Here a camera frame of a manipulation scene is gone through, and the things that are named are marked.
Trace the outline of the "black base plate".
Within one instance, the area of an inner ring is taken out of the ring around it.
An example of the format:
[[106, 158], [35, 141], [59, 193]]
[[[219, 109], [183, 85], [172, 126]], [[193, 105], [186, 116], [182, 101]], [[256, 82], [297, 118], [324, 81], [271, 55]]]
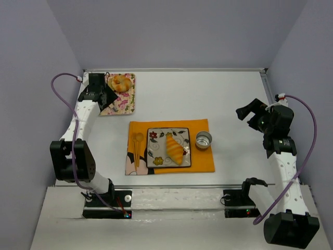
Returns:
[[244, 196], [241, 189], [223, 190], [220, 203], [224, 206], [225, 218], [255, 218], [260, 215], [254, 202]]
[[82, 216], [85, 219], [131, 219], [132, 190], [115, 190], [114, 199], [108, 194], [100, 194], [105, 205], [94, 193], [81, 192], [84, 197]]

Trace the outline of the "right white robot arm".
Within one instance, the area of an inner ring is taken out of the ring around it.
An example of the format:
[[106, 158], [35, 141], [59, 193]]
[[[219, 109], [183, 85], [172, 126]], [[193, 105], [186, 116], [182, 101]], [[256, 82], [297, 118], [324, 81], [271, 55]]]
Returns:
[[278, 94], [276, 102], [266, 105], [257, 98], [238, 108], [239, 120], [251, 112], [249, 127], [263, 133], [263, 147], [270, 164], [277, 197], [273, 197], [265, 181], [247, 178], [242, 184], [243, 196], [252, 200], [259, 211], [254, 225], [263, 223], [267, 243], [305, 249], [320, 228], [319, 219], [311, 216], [301, 192], [297, 163], [297, 149], [289, 136], [294, 112], [288, 106], [287, 96]]

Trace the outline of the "small metal cup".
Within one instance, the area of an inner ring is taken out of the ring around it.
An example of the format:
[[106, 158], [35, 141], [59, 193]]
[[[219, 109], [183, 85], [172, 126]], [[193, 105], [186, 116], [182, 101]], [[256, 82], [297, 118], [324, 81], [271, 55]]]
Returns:
[[196, 135], [196, 147], [200, 150], [206, 150], [212, 143], [212, 135], [208, 131], [200, 131]]

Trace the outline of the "round twisted bread roll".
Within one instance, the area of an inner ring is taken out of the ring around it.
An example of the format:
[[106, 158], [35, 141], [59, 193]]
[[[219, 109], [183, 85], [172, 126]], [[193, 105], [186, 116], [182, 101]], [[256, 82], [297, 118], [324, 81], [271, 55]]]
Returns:
[[117, 75], [112, 77], [111, 86], [116, 92], [122, 93], [130, 89], [132, 82], [126, 76]]

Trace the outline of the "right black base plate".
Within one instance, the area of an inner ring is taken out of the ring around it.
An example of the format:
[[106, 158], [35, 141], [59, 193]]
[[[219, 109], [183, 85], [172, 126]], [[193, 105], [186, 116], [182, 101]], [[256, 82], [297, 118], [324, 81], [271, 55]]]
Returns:
[[225, 218], [255, 218], [260, 215], [254, 202], [244, 196], [241, 189], [223, 190], [220, 203], [224, 206]]

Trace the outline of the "orange plastic fork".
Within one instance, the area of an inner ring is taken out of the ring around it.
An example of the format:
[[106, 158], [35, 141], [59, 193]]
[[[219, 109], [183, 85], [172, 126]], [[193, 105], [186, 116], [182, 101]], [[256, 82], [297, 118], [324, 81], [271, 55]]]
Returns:
[[136, 150], [136, 133], [133, 133], [132, 135], [132, 141], [133, 141], [133, 149], [134, 149], [134, 166], [135, 166], [135, 171], [137, 171], [137, 150]]

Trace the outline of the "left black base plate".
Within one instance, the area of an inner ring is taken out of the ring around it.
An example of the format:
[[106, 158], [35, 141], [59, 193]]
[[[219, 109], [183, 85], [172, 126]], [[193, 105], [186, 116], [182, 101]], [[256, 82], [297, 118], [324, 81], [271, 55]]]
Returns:
[[108, 194], [100, 194], [105, 205], [94, 193], [81, 192], [84, 197], [82, 216], [85, 219], [131, 219], [132, 190], [115, 190], [114, 199]]

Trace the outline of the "floral bread tray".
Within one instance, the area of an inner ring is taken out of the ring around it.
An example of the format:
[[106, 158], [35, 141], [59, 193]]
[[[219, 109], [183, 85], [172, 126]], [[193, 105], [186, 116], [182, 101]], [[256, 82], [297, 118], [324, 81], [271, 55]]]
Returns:
[[[132, 82], [132, 86], [126, 92], [116, 92], [111, 86], [112, 77], [117, 75], [123, 75], [129, 78]], [[110, 105], [105, 108], [100, 115], [101, 116], [116, 116], [116, 115], [130, 115], [135, 110], [135, 91], [136, 91], [136, 75], [134, 73], [105, 73], [105, 82], [109, 87], [117, 94], [118, 98], [113, 102], [118, 109], [118, 112], [113, 112]]]

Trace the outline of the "striped croissant bread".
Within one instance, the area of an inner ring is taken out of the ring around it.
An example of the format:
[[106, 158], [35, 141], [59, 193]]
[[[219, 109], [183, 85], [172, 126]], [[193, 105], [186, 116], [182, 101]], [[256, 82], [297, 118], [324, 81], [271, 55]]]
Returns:
[[184, 149], [170, 135], [166, 137], [166, 153], [178, 166], [183, 163]]

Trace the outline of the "orange placemat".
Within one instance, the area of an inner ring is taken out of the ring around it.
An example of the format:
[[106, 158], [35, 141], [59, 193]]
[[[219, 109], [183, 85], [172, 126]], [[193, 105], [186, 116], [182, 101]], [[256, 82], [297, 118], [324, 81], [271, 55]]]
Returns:
[[[149, 128], [188, 128], [191, 145], [191, 166], [188, 168], [147, 168], [146, 147], [147, 131]], [[131, 121], [129, 125], [125, 174], [127, 176], [145, 176], [148, 174], [215, 172], [211, 147], [206, 150], [200, 150], [196, 147], [196, 135], [200, 131], [209, 131], [209, 124], [207, 119], [152, 122]], [[134, 149], [132, 141], [133, 133], [142, 133], [144, 135], [144, 140], [141, 142], [140, 146], [140, 164], [137, 168], [137, 171], [135, 171], [134, 166]]]

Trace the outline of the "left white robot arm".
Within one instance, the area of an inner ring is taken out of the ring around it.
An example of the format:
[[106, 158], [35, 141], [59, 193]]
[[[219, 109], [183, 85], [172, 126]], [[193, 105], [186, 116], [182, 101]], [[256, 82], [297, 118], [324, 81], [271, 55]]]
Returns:
[[84, 190], [93, 192], [97, 197], [114, 200], [114, 185], [109, 178], [96, 170], [96, 162], [87, 140], [99, 114], [117, 98], [117, 94], [107, 85], [102, 73], [89, 73], [88, 79], [79, 76], [75, 79], [84, 89], [77, 102], [71, 106], [55, 89], [55, 81], [60, 73], [51, 80], [53, 93], [70, 109], [72, 120], [63, 136], [50, 144], [50, 154], [57, 180], [75, 183]]

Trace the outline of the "orange plastic spoon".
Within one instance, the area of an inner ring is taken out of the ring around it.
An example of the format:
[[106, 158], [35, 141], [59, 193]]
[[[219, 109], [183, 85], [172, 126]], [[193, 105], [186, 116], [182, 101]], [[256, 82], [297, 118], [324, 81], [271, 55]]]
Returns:
[[137, 142], [136, 155], [137, 155], [137, 168], [138, 168], [140, 164], [140, 146], [141, 142], [144, 140], [144, 135], [142, 133], [137, 133], [135, 138]]

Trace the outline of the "square floral ceramic plate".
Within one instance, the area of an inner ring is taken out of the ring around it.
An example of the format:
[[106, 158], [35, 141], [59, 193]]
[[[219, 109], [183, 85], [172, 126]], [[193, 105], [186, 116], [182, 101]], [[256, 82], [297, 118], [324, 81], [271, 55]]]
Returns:
[[[167, 136], [183, 148], [179, 165], [167, 154]], [[146, 147], [147, 168], [188, 168], [191, 166], [191, 145], [188, 128], [149, 128]]]

